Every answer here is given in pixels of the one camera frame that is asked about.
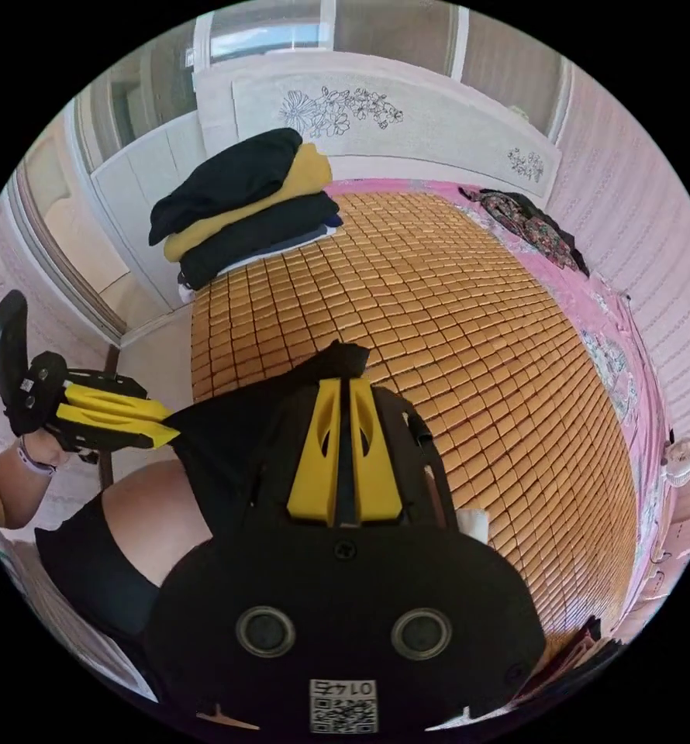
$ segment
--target white headboard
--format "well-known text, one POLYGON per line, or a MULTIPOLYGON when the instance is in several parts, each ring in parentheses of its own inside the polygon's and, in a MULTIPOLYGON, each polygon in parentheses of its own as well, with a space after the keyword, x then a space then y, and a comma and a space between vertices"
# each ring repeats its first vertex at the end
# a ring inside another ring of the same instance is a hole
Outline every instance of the white headboard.
POLYGON ((519 191, 544 207, 560 151, 479 91, 421 67, 344 52, 271 54, 195 77, 208 157, 293 126, 335 180, 415 178, 519 191))

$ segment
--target bracelet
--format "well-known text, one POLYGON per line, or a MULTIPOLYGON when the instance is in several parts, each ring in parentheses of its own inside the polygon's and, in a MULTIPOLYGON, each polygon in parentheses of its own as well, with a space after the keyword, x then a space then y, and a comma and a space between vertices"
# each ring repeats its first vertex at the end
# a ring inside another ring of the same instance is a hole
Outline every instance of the bracelet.
POLYGON ((35 460, 33 460, 33 458, 29 456, 27 448, 25 447, 24 435, 19 437, 17 454, 19 455, 19 459, 22 461, 22 464, 24 464, 27 470, 31 470, 33 473, 45 475, 50 478, 53 476, 53 473, 56 472, 56 468, 53 465, 48 465, 46 463, 36 463, 35 460))

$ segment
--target bamboo mat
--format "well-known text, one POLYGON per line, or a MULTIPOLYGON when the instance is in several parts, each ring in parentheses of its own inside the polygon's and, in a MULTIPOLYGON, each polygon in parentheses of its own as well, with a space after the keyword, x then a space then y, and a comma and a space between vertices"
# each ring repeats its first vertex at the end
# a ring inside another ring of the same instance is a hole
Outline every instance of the bamboo mat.
POLYGON ((637 499, 616 414, 574 327, 489 233, 442 198, 338 198, 343 228, 198 293, 195 400, 273 376, 339 338, 416 404, 456 507, 530 586, 550 658, 590 615, 619 619, 637 499))

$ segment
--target yellow plastic part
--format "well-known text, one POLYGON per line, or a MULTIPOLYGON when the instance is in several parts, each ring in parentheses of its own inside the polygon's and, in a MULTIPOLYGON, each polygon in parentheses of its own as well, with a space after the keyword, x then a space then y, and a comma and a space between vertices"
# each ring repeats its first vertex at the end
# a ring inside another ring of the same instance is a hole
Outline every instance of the yellow plastic part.
POLYGON ((132 418, 128 415, 118 415, 105 411, 91 411, 87 408, 77 408, 68 403, 61 403, 56 411, 56 416, 64 421, 86 426, 96 426, 112 432, 123 432, 125 434, 144 434, 154 444, 152 449, 157 449, 171 442, 180 432, 170 429, 157 421, 148 421, 144 418, 132 418))
POLYGON ((328 527, 334 524, 339 455, 340 380, 321 380, 312 422, 288 497, 291 517, 325 522, 328 527), (323 454, 327 434, 327 452, 323 454))
POLYGON ((402 513, 392 458, 381 430, 376 402, 366 380, 350 381, 350 436, 353 442, 355 503, 360 522, 384 522, 402 513), (364 454, 361 432, 368 444, 364 454))
POLYGON ((131 398, 129 395, 95 390, 93 387, 72 384, 66 387, 66 400, 75 408, 127 416, 131 419, 162 422, 171 415, 159 401, 131 398))

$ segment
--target black shorts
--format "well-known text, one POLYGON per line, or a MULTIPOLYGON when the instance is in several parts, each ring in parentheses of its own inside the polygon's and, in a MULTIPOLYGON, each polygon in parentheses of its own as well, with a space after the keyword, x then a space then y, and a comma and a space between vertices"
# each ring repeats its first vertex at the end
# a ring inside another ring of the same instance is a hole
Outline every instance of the black shorts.
POLYGON ((58 529, 36 529, 35 542, 43 568, 81 617, 118 642, 140 636, 159 589, 117 546, 102 510, 102 494, 58 529))

